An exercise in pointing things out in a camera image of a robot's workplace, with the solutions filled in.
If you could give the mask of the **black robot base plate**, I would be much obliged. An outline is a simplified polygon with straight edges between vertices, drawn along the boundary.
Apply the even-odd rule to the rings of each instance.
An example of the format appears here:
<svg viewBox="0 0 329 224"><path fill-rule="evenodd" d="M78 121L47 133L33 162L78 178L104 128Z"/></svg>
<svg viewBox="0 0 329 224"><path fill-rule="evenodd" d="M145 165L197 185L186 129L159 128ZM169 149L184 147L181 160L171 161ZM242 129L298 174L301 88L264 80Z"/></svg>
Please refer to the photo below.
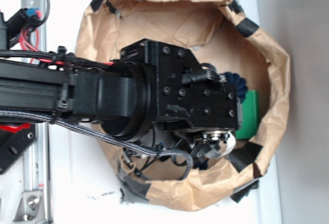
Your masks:
<svg viewBox="0 0 329 224"><path fill-rule="evenodd" d="M1 129L1 175L10 169L35 140L34 124L15 133Z"/></svg>

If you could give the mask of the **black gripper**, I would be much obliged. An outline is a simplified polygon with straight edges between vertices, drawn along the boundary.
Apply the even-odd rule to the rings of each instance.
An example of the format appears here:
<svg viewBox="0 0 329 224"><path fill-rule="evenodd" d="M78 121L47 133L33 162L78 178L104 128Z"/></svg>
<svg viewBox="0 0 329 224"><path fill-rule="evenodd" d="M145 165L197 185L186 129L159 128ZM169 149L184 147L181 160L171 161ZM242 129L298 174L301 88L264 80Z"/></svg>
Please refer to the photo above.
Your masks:
<svg viewBox="0 0 329 224"><path fill-rule="evenodd" d="M120 62L146 92L143 117L134 115L134 130L121 141L139 140L153 125L192 133L240 128L236 85L203 68L189 49L144 39L124 47Z"/></svg>

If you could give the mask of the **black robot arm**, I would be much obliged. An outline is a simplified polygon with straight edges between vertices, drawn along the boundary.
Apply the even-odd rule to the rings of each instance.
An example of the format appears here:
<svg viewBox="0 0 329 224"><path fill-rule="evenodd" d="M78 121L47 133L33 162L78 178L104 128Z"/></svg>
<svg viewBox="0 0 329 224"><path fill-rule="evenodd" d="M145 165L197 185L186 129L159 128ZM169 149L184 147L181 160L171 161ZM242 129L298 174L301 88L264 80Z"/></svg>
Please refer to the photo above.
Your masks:
<svg viewBox="0 0 329 224"><path fill-rule="evenodd" d="M147 39L123 48L112 65L64 50L3 50L1 108L100 124L121 141L136 141L155 125L192 133L241 126L235 84L189 49Z"/></svg>

